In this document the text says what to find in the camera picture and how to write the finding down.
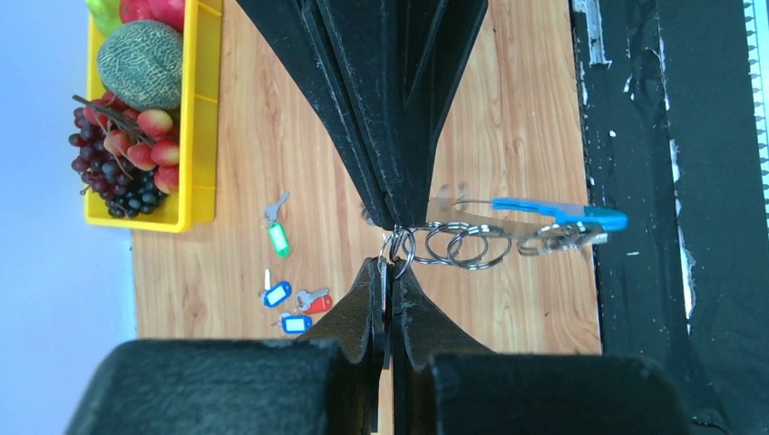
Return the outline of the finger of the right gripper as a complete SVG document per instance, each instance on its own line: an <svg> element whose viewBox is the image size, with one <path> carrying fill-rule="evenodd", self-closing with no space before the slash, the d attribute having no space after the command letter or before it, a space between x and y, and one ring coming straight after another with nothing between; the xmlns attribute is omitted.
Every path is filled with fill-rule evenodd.
<svg viewBox="0 0 769 435"><path fill-rule="evenodd" d="M353 105L315 1L242 0L238 5L321 120L373 224L394 228Z"/></svg>
<svg viewBox="0 0 769 435"><path fill-rule="evenodd" d="M381 228L425 221L437 141L487 12L485 1L384 1L375 38L383 71L365 104L367 147L384 203Z"/></svg>

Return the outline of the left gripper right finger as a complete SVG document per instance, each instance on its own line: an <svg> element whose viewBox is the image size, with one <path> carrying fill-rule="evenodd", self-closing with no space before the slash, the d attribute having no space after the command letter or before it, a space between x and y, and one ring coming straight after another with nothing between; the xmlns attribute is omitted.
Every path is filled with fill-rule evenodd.
<svg viewBox="0 0 769 435"><path fill-rule="evenodd" d="M644 358L496 353L404 261L391 270L397 434L687 434L677 387Z"/></svg>

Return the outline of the metal key organizer blue handle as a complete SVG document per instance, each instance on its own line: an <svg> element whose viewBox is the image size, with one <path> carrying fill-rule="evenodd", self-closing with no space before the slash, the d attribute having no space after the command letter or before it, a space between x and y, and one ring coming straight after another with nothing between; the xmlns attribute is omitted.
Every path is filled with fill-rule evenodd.
<svg viewBox="0 0 769 435"><path fill-rule="evenodd" d="M578 250L584 257L594 245L628 228L629 216L612 208L530 198L473 199L467 185L456 192L443 184L429 198L427 221L398 227L384 237L392 262L454 266L478 271L497 266L507 256L545 256Z"/></svg>

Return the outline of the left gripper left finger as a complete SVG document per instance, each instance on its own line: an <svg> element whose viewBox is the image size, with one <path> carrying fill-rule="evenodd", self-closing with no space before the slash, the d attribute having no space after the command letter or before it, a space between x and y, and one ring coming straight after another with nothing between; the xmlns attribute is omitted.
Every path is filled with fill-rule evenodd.
<svg viewBox="0 0 769 435"><path fill-rule="evenodd" d="M384 260L295 339L144 339L93 374L70 434L369 434L384 359Z"/></svg>

